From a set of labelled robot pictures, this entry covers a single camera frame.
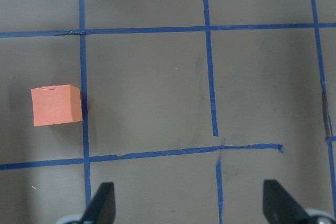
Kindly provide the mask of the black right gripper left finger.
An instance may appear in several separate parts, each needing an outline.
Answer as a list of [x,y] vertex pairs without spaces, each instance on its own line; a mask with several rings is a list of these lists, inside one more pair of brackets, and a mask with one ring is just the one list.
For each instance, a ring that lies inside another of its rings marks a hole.
[[114,223],[115,203],[114,183],[102,183],[81,217],[81,223]]

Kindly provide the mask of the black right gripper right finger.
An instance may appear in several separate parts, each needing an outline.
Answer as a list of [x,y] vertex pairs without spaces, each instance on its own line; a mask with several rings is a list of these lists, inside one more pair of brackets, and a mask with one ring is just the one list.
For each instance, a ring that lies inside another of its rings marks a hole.
[[307,223],[310,218],[275,179],[264,180],[263,214],[268,223]]

